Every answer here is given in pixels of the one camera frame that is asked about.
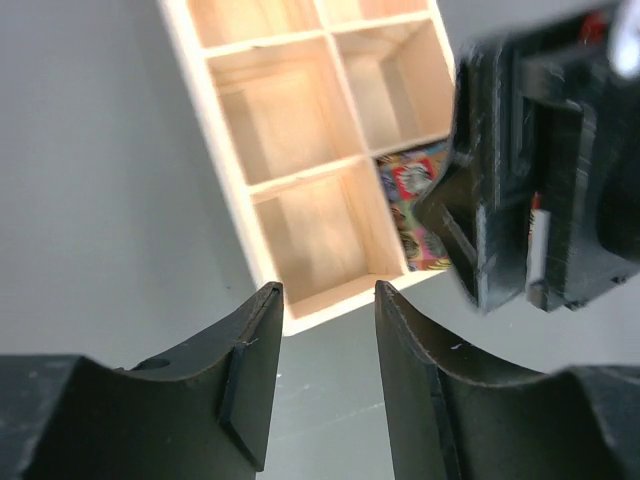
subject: robotic hand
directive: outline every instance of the robotic hand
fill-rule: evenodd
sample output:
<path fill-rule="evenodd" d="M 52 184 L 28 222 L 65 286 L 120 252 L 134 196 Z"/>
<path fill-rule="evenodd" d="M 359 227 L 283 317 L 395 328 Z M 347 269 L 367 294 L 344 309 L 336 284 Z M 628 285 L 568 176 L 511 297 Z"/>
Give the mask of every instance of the robotic hand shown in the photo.
<path fill-rule="evenodd" d="M 461 56 L 449 158 L 414 214 L 481 312 L 522 292 L 577 309 L 637 273 L 639 26 L 639 1 L 614 2 Z M 548 220 L 539 265 L 534 198 Z"/>

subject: compartment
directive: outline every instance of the compartment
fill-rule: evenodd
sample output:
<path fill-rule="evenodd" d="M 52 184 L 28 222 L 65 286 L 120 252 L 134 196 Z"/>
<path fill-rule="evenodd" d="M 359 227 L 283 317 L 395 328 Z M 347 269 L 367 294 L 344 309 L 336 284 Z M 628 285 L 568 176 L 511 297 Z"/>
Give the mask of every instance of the compartment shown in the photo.
<path fill-rule="evenodd" d="M 324 37 L 209 66 L 249 185 L 363 152 Z"/>
<path fill-rule="evenodd" d="M 426 10 L 426 0 L 325 0 L 332 24 L 391 17 Z"/>
<path fill-rule="evenodd" d="M 329 308 L 402 274 L 368 162 L 256 204 L 294 317 Z"/>
<path fill-rule="evenodd" d="M 189 0 L 204 48 L 320 28 L 313 0 Z"/>
<path fill-rule="evenodd" d="M 430 21 L 336 38 L 370 150 L 400 149 L 448 134 L 454 84 Z"/>

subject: gray surface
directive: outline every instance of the gray surface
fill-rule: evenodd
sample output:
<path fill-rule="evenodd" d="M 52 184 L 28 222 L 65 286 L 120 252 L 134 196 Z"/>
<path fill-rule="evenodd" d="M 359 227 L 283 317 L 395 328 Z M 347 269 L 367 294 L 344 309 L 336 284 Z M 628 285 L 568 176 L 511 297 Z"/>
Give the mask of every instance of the gray surface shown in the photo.
<path fill-rule="evenodd" d="M 453 47 L 576 2 L 516 3 L 441 0 Z M 131 366 L 252 293 L 150 0 L 5 0 L 0 60 L 0 351 Z M 579 314 L 520 300 L 486 318 L 450 274 L 406 293 L 479 346 L 551 370 L 640 362 L 638 285 Z M 279 375 L 260 480 L 392 478 L 371 307 L 285 339 Z"/>

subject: blurry black object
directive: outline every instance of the blurry black object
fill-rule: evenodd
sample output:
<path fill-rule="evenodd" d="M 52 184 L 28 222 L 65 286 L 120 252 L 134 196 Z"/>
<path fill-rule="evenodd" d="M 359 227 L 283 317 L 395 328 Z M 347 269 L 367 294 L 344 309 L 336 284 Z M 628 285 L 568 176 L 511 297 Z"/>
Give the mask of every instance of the blurry black object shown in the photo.
<path fill-rule="evenodd" d="M 267 284 L 131 371 L 82 356 L 0 356 L 0 478 L 254 479 L 282 315 L 282 287 Z"/>
<path fill-rule="evenodd" d="M 489 312 L 527 287 L 534 194 L 549 213 L 538 308 L 582 307 L 640 262 L 640 82 L 623 83 L 584 12 L 481 40 L 462 56 L 449 156 L 415 217 Z"/>
<path fill-rule="evenodd" d="M 640 369 L 518 367 L 385 282 L 376 334 L 396 480 L 640 479 Z"/>

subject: wooden tray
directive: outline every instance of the wooden tray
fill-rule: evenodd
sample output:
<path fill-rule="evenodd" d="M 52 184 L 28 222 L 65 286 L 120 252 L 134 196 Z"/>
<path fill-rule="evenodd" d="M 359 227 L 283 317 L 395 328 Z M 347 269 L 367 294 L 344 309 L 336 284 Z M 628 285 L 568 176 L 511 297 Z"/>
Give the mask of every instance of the wooden tray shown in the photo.
<path fill-rule="evenodd" d="M 434 0 L 162 0 L 256 286 L 284 334 L 409 272 L 375 157 L 449 134 L 454 64 Z"/>

